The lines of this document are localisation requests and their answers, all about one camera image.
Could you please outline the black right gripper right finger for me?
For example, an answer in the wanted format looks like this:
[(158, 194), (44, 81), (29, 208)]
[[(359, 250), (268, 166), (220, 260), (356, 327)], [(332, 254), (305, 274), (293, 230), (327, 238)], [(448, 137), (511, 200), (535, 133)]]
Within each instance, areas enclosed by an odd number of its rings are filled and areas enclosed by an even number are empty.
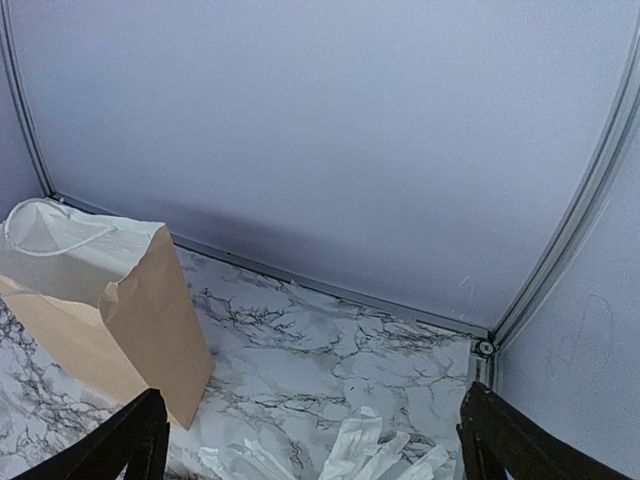
[(471, 480), (625, 478), (552, 436), (477, 381), (464, 396), (456, 429)]

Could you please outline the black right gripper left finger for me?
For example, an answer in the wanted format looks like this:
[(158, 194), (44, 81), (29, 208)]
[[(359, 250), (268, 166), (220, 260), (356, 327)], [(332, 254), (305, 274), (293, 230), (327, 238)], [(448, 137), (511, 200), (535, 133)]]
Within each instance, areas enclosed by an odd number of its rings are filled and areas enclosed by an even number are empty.
[(161, 479), (170, 424), (164, 399), (147, 389), (64, 453), (63, 479)]

